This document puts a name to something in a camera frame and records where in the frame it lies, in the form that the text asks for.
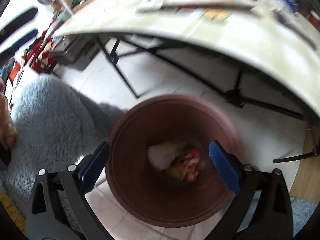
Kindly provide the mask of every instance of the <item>gray storage box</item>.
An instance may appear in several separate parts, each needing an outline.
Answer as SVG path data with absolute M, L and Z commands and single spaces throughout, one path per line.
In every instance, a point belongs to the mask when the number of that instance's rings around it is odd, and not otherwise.
M 61 64 L 77 70 L 84 70 L 100 51 L 93 34 L 65 36 L 49 52 Z M 100 34 L 104 45 L 110 40 L 109 34 Z

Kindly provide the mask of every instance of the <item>clutter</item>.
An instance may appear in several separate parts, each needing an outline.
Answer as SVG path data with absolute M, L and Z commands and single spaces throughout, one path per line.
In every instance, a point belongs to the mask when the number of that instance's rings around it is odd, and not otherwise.
M 164 142 L 148 149 L 148 160 L 158 171 L 178 182 L 196 181 L 200 150 L 186 141 Z

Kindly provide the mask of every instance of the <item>white tile floor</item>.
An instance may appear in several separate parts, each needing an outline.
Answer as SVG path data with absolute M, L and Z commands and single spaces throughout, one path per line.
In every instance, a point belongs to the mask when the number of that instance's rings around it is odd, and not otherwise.
M 111 50 L 114 40 L 107 44 Z M 117 52 L 125 52 L 132 47 L 120 43 Z M 223 89 L 231 89 L 236 78 L 236 69 L 225 57 L 205 57 L 186 49 L 172 49 L 164 52 L 167 56 L 186 64 L 203 78 L 214 82 Z M 282 114 L 256 106 L 246 105 L 243 109 L 227 104 L 215 92 L 193 78 L 179 72 L 172 66 L 146 53 L 121 58 L 119 67 L 132 86 L 143 96 L 136 100 L 116 71 L 102 53 L 83 71 L 59 67 L 55 72 L 63 81 L 88 95 L 97 102 L 109 102 L 120 108 L 131 108 L 139 102 L 161 94 L 191 94 L 201 96 L 222 108 L 240 135 L 244 163 L 251 163 L 261 171 L 280 168 L 290 189 L 299 162 L 273 164 L 274 158 L 283 155 L 301 154 L 306 123 Z M 253 75 L 245 75 L 242 91 L 246 95 L 275 103 L 293 110 L 297 107 L 287 98 L 264 84 Z M 218 223 L 219 214 L 186 228 L 160 228 L 147 225 L 130 215 L 116 201 L 107 182 L 102 183 L 86 195 L 92 209 L 101 223 L 116 240 L 179 240 L 204 239 Z

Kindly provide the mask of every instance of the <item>wooden floor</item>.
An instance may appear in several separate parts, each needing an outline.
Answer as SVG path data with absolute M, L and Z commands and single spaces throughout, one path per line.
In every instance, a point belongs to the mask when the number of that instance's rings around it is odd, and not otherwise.
M 312 127 L 318 142 L 320 128 Z M 313 143 L 311 133 L 306 131 L 303 154 L 312 152 Z M 290 196 L 320 202 L 320 156 L 300 161 L 298 172 L 290 190 Z

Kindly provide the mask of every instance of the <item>yellow fabric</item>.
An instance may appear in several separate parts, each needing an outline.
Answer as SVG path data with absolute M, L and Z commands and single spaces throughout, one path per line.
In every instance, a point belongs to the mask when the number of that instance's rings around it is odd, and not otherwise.
M 11 198 L 9 198 L 6 193 L 0 192 L 0 201 L 7 213 L 9 214 L 9 216 L 11 217 L 12 221 L 22 231 L 22 233 L 26 234 L 26 220 L 20 214 L 19 210 L 14 205 Z

